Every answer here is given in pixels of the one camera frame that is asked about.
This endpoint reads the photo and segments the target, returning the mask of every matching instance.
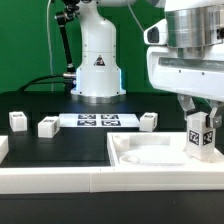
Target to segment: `green backdrop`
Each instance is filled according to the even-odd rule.
[[[0,92],[14,91],[28,81],[50,74],[46,12],[48,0],[0,1]],[[132,6],[144,29],[158,22],[163,11],[145,0]],[[56,0],[50,8],[54,73],[66,71],[66,62],[54,15],[63,10]],[[150,92],[143,34],[127,7],[99,8],[99,13],[117,28],[117,64],[122,69],[124,88],[128,92]],[[72,57],[76,67],[81,63],[81,31],[79,21],[67,25]],[[50,90],[35,86],[29,90]],[[62,85],[55,87],[62,90]]]

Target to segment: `white platform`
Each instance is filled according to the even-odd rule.
[[[217,150],[211,162],[200,162],[184,152],[186,133],[128,134],[131,147],[122,155],[113,144],[119,133],[108,134],[111,167],[1,168],[0,194],[224,189],[224,156]],[[124,154],[140,163],[119,164]]]

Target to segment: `small white block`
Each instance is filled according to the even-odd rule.
[[[140,131],[152,132],[157,126],[158,114],[157,113],[145,113],[140,118]]]
[[[38,123],[38,137],[39,138],[53,138],[60,130],[59,117],[45,117]]]
[[[206,113],[199,112],[187,117],[187,153],[199,160],[211,160],[215,149],[216,130],[207,128]]]
[[[14,132],[27,131],[27,118],[23,112],[10,112],[9,123]]]

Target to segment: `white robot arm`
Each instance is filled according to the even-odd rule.
[[[186,116],[186,151],[211,158],[224,113],[224,0],[148,1],[164,7],[166,17],[144,33],[145,43],[152,45],[147,51],[150,82],[178,93],[185,115],[195,109],[192,97],[208,100],[210,114]]]
[[[121,87],[121,70],[116,64],[116,29],[99,15],[97,7],[121,7],[134,4],[136,0],[63,0],[64,3],[71,1],[78,6],[75,15],[82,32],[82,64],[76,70],[72,98],[88,103],[122,99],[126,91]]]

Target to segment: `black surface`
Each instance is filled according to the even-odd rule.
[[[1,195],[4,224],[223,224],[223,191]]]
[[[38,139],[36,125],[46,115],[136,113],[140,117],[144,112],[157,112],[157,131],[185,130],[183,111],[175,95],[128,94],[126,101],[121,103],[87,105],[73,102],[62,93],[9,92],[0,95],[0,103],[0,134],[9,134],[10,139],[10,153],[2,164],[4,167],[109,165],[105,148],[106,134],[118,129],[63,128],[54,139]],[[203,111],[208,110],[200,103],[197,106]],[[28,132],[13,133],[10,130],[8,112],[16,110],[28,115]],[[220,151],[224,148],[223,134],[223,128],[217,130],[216,145]],[[79,141],[83,139],[85,143],[81,147]],[[64,144],[66,148],[71,146],[73,151],[68,150],[64,154],[60,150]],[[30,157],[35,158],[35,161],[30,161]],[[222,224],[223,208],[224,191],[0,195],[0,223]]]
[[[138,128],[61,128],[52,139],[37,137],[37,124],[46,116],[60,113],[157,112],[157,131],[183,131],[183,111],[176,95],[128,94],[113,104],[85,104],[61,92],[7,92],[0,95],[2,134],[9,136],[9,153],[1,167],[109,166],[106,148],[108,132],[131,132]],[[28,131],[13,132],[8,124],[11,111],[23,111]]]

